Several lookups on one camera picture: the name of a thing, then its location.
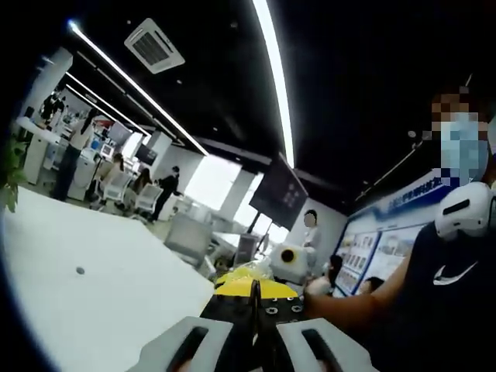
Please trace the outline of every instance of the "hair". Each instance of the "hair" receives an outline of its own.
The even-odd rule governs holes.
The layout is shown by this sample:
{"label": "hair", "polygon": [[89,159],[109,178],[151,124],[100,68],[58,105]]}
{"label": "hair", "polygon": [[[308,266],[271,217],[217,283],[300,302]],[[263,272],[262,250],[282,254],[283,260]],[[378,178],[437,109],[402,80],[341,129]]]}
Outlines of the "hair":
{"label": "hair", "polygon": [[122,157],[122,154],[121,153],[114,153],[113,160],[114,160],[114,163],[117,161],[119,162],[119,169],[121,170],[121,172],[123,172],[124,171],[124,157]]}
{"label": "hair", "polygon": [[341,256],[333,254],[329,258],[329,261],[331,263],[328,272],[329,282],[331,286],[334,287],[336,285],[336,278],[338,277],[338,274],[341,271],[341,267],[343,267],[343,258]]}
{"label": "hair", "polygon": [[150,177],[150,169],[145,168],[142,170],[141,174],[138,176],[136,181],[134,181],[133,186],[131,187],[134,192],[138,191],[138,187],[145,187],[146,184],[151,184],[152,179]]}
{"label": "hair", "polygon": [[369,277],[365,281],[368,281],[370,283],[370,289],[372,291],[375,291],[384,283],[384,281],[379,277]]}
{"label": "hair", "polygon": [[92,108],[88,113],[88,117],[84,121],[84,124],[81,128],[81,134],[86,132],[86,129],[90,126],[91,122],[93,121],[96,115],[98,115],[98,110],[96,108]]}
{"label": "hair", "polygon": [[317,211],[314,209],[309,209],[305,212],[305,215],[313,215],[315,217],[315,223],[317,223]]}
{"label": "hair", "polygon": [[[490,99],[485,93],[477,90],[476,87],[468,87],[459,84],[447,84],[432,98],[432,103],[440,103],[442,97],[447,95],[456,95],[458,102],[468,104],[470,112],[476,112],[479,115],[480,122],[490,122],[492,119]],[[449,112],[456,109],[450,106],[450,103],[441,105],[441,110]],[[433,119],[440,121],[437,113],[434,114]]]}

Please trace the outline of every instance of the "wall display board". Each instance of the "wall display board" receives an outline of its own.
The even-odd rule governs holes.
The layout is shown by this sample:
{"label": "wall display board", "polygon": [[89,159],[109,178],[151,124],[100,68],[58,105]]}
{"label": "wall display board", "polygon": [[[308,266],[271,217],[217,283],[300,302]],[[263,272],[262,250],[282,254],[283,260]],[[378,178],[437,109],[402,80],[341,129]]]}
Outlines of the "wall display board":
{"label": "wall display board", "polygon": [[356,234],[353,242],[346,249],[343,247],[343,268],[336,278],[336,284],[345,295],[352,295],[357,288],[363,273],[368,267],[374,248],[379,240],[379,232],[367,232]]}
{"label": "wall display board", "polygon": [[363,279],[388,279],[412,251],[415,239],[424,225],[384,231]]}
{"label": "wall display board", "polygon": [[439,202],[451,190],[432,171],[353,213],[336,250],[345,258],[336,280],[344,295],[358,293],[360,284],[369,277],[388,279],[412,249],[422,227],[434,220]]}

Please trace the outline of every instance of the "air conditioner vent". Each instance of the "air conditioner vent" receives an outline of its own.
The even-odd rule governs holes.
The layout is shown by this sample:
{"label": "air conditioner vent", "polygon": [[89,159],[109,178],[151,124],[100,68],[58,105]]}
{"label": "air conditioner vent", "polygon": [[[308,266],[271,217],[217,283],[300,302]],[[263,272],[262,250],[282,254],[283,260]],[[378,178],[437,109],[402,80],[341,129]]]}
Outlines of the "air conditioner vent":
{"label": "air conditioner vent", "polygon": [[151,18],[145,19],[124,45],[152,74],[184,63],[184,58]]}

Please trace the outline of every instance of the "window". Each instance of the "window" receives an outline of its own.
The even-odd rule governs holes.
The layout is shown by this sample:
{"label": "window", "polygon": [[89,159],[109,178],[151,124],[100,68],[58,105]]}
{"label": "window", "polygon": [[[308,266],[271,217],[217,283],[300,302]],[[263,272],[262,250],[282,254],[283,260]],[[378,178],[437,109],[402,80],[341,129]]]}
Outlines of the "window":
{"label": "window", "polygon": [[140,144],[142,137],[142,133],[134,132],[122,147],[122,156],[127,159],[132,159],[133,154],[136,152],[136,148]]}
{"label": "window", "polygon": [[253,197],[255,190],[258,188],[258,185],[262,181],[262,178],[264,178],[263,174],[259,173],[257,176],[255,176],[253,181],[251,181],[251,185],[248,188],[245,197],[241,201],[236,214],[234,215],[234,221],[245,227],[250,226],[251,222],[253,222],[253,219],[257,215],[257,210],[250,205],[250,200]]}
{"label": "window", "polygon": [[241,166],[220,157],[208,155],[201,160],[184,193],[193,200],[218,211]]}
{"label": "window", "polygon": [[[260,182],[264,178],[262,173],[259,173],[251,182],[248,191],[243,198],[243,201],[239,205],[236,214],[234,215],[234,221],[238,222],[240,225],[248,227],[251,225],[255,217],[257,216],[257,210],[250,205],[250,200],[255,193],[255,190],[260,185]],[[269,238],[274,243],[283,243],[288,235],[288,230],[284,227],[278,227],[272,224],[272,220],[266,215],[262,214],[257,220],[257,223],[253,227],[253,232],[257,235],[265,235],[267,229],[269,229]]]}

